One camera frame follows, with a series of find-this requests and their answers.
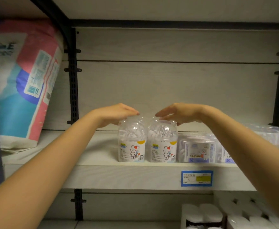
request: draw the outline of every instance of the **barcode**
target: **barcode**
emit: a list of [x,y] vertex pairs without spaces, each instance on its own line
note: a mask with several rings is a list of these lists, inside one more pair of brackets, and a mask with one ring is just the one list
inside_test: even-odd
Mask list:
[[47,92],[47,93],[46,93],[46,98],[47,98],[48,100],[50,100],[50,96],[51,96],[50,93]]
[[39,90],[33,86],[29,86],[29,88],[28,88],[28,92],[30,92],[32,94],[36,94],[36,93],[38,93],[38,91]]

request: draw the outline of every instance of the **hand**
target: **hand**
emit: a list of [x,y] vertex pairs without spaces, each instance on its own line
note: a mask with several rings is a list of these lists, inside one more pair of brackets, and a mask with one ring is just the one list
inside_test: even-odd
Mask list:
[[139,115],[139,111],[125,104],[115,104],[103,108],[98,108],[91,111],[100,118],[99,128],[106,127],[108,124],[118,125],[120,120],[124,120],[127,117]]
[[200,116],[206,105],[202,104],[172,104],[157,114],[156,117],[161,117],[163,120],[174,120],[178,125],[193,121],[201,122]]

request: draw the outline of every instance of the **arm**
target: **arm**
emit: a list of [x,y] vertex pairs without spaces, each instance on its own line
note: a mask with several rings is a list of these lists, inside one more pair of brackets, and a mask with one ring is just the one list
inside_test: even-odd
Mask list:
[[0,229],[37,228],[95,130],[137,114],[123,104],[93,110],[17,170],[0,185]]
[[206,124],[253,186],[279,215],[279,149],[220,110],[199,104],[173,104],[156,114],[180,125]]

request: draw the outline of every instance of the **yellow sticker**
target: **yellow sticker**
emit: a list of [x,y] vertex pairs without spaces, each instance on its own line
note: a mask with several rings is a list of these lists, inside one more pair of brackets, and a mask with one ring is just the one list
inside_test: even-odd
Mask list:
[[142,145],[143,143],[145,143],[146,141],[145,140],[141,140],[141,141],[138,141],[137,143]]
[[211,176],[197,176],[197,182],[210,182],[212,180]]

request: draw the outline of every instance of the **forearm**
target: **forearm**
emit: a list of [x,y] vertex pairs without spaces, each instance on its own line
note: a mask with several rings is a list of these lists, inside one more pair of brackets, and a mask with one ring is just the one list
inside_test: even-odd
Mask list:
[[87,114],[0,186],[1,229],[38,226],[99,123]]
[[279,214],[279,149],[218,109],[204,107],[201,120]]

